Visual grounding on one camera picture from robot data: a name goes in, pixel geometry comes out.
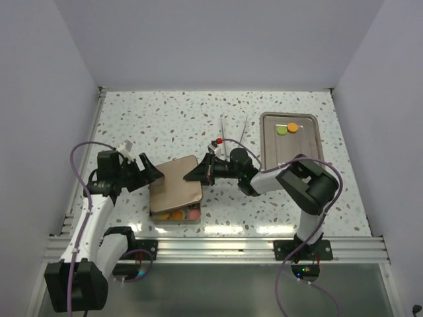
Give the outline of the orange round cookie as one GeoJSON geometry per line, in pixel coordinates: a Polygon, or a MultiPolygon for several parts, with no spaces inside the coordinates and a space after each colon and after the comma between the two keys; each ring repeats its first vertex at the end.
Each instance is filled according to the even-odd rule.
{"type": "Polygon", "coordinates": [[[172,220],[183,220],[185,218],[185,214],[183,211],[173,211],[171,213],[172,220]]]}
{"type": "Polygon", "coordinates": [[[157,216],[156,220],[157,221],[166,221],[169,220],[171,218],[171,214],[170,213],[163,213],[157,216]]]}
{"type": "Polygon", "coordinates": [[[297,133],[297,132],[298,132],[298,130],[299,130],[299,126],[298,126],[296,123],[291,122],[291,123],[288,123],[288,124],[287,124],[287,130],[288,130],[290,133],[297,133]]]}

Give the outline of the aluminium front rail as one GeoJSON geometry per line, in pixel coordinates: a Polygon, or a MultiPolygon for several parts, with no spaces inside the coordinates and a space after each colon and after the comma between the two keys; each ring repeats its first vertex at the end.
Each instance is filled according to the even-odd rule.
{"type": "MultiPolygon", "coordinates": [[[[158,264],[280,264],[289,238],[154,238],[158,264]]],[[[388,264],[382,238],[324,238],[304,263],[388,264]]]]}

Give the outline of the metal tongs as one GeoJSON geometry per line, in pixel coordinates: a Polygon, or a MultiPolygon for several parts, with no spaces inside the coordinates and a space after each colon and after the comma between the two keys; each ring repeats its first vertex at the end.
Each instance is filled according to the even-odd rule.
{"type": "Polygon", "coordinates": [[[238,143],[243,141],[247,128],[249,116],[245,115],[241,119],[230,118],[229,116],[220,116],[220,130],[223,139],[234,139],[238,143]]]}

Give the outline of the orange round cookie top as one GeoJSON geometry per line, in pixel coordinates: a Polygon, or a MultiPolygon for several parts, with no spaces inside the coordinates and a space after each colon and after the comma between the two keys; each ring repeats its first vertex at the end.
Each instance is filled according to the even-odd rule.
{"type": "Polygon", "coordinates": [[[288,124],[287,124],[287,130],[288,130],[290,133],[297,133],[297,132],[298,132],[298,130],[299,130],[299,126],[298,126],[296,123],[291,122],[291,123],[288,123],[288,124]]]}

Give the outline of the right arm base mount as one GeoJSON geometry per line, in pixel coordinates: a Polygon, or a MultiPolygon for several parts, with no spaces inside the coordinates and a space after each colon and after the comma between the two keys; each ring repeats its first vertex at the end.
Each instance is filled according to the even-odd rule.
{"type": "MultiPolygon", "coordinates": [[[[299,245],[300,241],[292,240],[274,240],[273,251],[276,261],[283,261],[287,256],[294,251],[299,245]]],[[[332,246],[329,240],[320,240],[312,245],[304,245],[298,250],[289,260],[291,261],[331,261],[334,259],[332,253],[332,246]]]]}

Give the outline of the gold cookie tin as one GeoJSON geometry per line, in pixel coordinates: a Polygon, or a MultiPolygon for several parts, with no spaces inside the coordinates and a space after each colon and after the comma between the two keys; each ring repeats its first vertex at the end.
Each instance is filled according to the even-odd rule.
{"type": "Polygon", "coordinates": [[[201,204],[194,203],[171,211],[150,212],[149,218],[156,225],[197,225],[201,221],[201,204]]]}

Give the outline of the pink round cookie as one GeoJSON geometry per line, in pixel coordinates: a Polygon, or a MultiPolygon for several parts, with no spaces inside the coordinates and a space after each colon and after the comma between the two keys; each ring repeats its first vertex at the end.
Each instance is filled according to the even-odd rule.
{"type": "Polygon", "coordinates": [[[188,214],[188,217],[189,217],[190,220],[199,219],[200,216],[201,216],[201,213],[200,213],[200,211],[198,209],[190,210],[190,212],[188,214]]]}

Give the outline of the gold tin lid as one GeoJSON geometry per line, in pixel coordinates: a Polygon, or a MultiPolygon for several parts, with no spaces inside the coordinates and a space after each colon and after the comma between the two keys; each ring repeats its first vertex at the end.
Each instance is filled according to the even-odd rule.
{"type": "Polygon", "coordinates": [[[188,155],[156,166],[164,178],[149,185],[150,212],[158,215],[201,202],[200,181],[186,181],[184,176],[198,166],[198,159],[188,155]]]}

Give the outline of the silver metal tray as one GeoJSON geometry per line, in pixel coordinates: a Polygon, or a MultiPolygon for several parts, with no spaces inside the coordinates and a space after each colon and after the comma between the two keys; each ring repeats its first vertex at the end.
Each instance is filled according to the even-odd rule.
{"type": "Polygon", "coordinates": [[[262,167],[275,168],[281,163],[304,154],[313,159],[323,160],[323,148],[318,120],[311,114],[265,112],[260,116],[260,150],[262,167]],[[299,126],[297,133],[278,135],[279,125],[294,122],[299,126]]]}

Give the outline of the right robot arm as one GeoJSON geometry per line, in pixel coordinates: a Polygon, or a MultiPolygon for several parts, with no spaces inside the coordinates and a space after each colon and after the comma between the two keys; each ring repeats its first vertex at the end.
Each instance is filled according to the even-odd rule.
{"type": "Polygon", "coordinates": [[[278,167],[259,170],[242,148],[233,149],[229,160],[208,153],[183,177],[203,186],[214,185],[218,178],[236,179],[238,188],[251,197],[285,191],[301,210],[294,250],[305,260],[317,253],[323,222],[343,189],[339,171],[327,162],[299,154],[278,167]]]}

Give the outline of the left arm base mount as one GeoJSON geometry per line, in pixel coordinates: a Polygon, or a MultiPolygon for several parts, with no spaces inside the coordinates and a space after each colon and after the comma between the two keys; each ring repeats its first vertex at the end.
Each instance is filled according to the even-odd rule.
{"type": "MultiPolygon", "coordinates": [[[[141,249],[148,251],[153,258],[153,261],[157,258],[157,252],[159,249],[159,241],[156,239],[136,239],[134,242],[134,249],[141,249]]],[[[130,256],[132,260],[142,262],[143,260],[149,261],[150,257],[148,254],[142,252],[136,252],[130,256]]]]}

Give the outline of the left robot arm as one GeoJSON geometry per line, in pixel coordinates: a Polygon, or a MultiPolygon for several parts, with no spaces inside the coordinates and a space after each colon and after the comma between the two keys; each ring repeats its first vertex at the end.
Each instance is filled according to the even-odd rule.
{"type": "Polygon", "coordinates": [[[83,187],[83,210],[74,235],[59,261],[44,272],[55,312],[103,309],[108,280],[120,259],[141,255],[155,260],[156,247],[141,246],[131,227],[105,224],[123,189],[134,192],[163,177],[144,153],[135,159],[118,149],[98,153],[97,168],[83,187]]]}

